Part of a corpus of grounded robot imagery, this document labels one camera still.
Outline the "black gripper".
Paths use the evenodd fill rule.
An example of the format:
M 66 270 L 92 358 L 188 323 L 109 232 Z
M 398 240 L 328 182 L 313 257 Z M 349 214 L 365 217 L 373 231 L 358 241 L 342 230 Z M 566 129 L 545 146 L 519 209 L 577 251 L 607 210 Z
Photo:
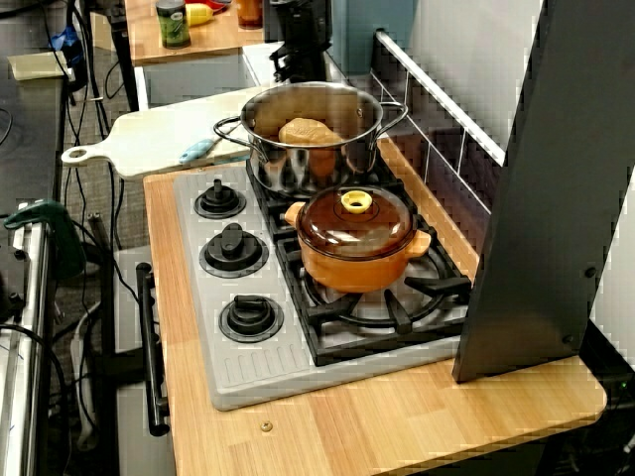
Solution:
M 327 81 L 324 53 L 330 46 L 330 42 L 297 48 L 282 44 L 269 55 L 274 64 L 275 80 L 290 83 Z

